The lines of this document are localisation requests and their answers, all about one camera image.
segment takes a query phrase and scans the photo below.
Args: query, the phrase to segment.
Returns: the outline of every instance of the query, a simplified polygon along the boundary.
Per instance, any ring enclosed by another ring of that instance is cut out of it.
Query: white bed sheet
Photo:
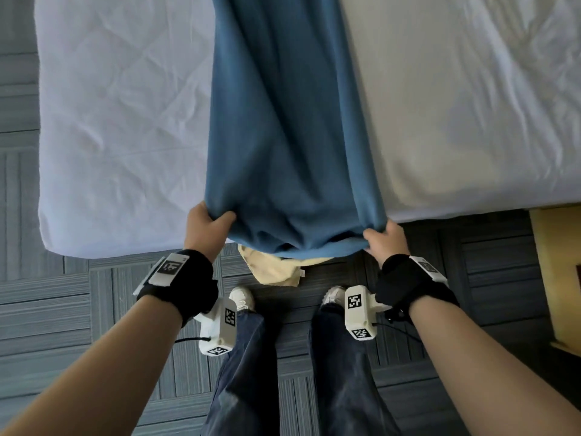
[[[342,0],[409,221],[581,201],[580,0]],[[178,248],[203,198],[211,0],[36,0],[39,217],[78,257]]]

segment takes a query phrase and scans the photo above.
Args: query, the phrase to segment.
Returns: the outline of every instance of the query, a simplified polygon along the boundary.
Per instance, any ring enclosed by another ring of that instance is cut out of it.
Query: blue pillowcase
[[[350,255],[387,222],[338,0],[213,0],[206,204],[280,257]]]

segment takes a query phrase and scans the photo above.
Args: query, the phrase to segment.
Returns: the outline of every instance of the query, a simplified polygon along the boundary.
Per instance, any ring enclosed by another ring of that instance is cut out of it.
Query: cable
[[[174,344],[178,343],[178,342],[182,342],[182,341],[210,341],[210,340],[211,340],[211,338],[208,338],[208,337],[181,338],[181,339],[176,339],[174,341]]]
[[[388,327],[389,329],[397,330],[398,332],[401,332],[402,334],[407,335],[411,339],[416,340],[418,343],[420,343],[422,345],[424,344],[424,343],[422,343],[421,339],[418,339],[418,338],[414,337],[413,335],[410,335],[409,333],[407,333],[405,330],[398,329],[397,327],[394,327],[392,325],[385,324],[383,322],[372,322],[372,325],[374,325],[374,326],[382,325],[382,326]]]

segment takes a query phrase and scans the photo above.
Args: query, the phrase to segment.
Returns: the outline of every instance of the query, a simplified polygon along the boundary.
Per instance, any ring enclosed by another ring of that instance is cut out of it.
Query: foot
[[[335,303],[342,308],[345,307],[345,288],[333,286],[323,297],[323,304]]]
[[[238,312],[244,309],[256,312],[254,310],[254,297],[252,296],[252,292],[244,286],[236,286],[232,289],[229,299],[236,303],[236,310]]]

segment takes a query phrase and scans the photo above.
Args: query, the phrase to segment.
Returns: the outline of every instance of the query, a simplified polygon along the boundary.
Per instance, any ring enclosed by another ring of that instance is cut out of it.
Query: leg
[[[274,337],[262,315],[238,310],[236,345],[220,369],[202,435],[270,436],[279,433],[279,425]]]
[[[333,290],[313,317],[309,333],[321,433],[399,435],[375,387],[365,344],[345,329],[345,311],[339,304],[343,300],[328,302]]]

